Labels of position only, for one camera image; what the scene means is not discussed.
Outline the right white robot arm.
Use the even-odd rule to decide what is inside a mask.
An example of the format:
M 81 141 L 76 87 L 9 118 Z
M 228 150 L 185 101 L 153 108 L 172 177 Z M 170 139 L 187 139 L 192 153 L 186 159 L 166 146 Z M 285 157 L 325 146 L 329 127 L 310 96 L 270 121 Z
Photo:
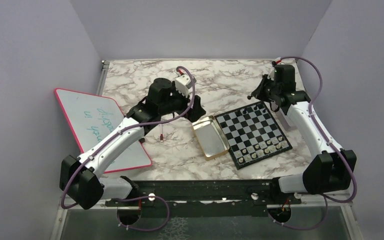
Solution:
M 346 190 L 350 186 L 357 156 L 353 150 L 345 150 L 318 122 L 310 97 L 305 91 L 296 89 L 293 65 L 275 65 L 270 74 L 263 75 L 248 98 L 275 103 L 276 111 L 298 129 L 313 158 L 303 173 L 271 181 L 268 196 L 272 202 L 280 204 L 289 194 L 319 195 Z

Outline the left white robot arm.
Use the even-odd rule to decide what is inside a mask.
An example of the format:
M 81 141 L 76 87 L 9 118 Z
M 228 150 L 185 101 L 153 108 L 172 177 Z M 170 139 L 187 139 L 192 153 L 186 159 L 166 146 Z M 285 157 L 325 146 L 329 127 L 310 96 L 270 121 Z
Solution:
M 121 123 L 92 149 L 77 157 L 66 156 L 61 163 L 59 187 L 63 191 L 60 206 L 76 205 L 84 210 L 103 199 L 119 199 L 124 205 L 137 200 L 134 183 L 127 177 L 102 179 L 110 164 L 132 144 L 138 142 L 158 125 L 167 124 L 162 116 L 173 120 L 185 118 L 191 123 L 206 114 L 196 94 L 196 79 L 182 75 L 175 80 L 156 78 L 148 94 L 133 106 Z

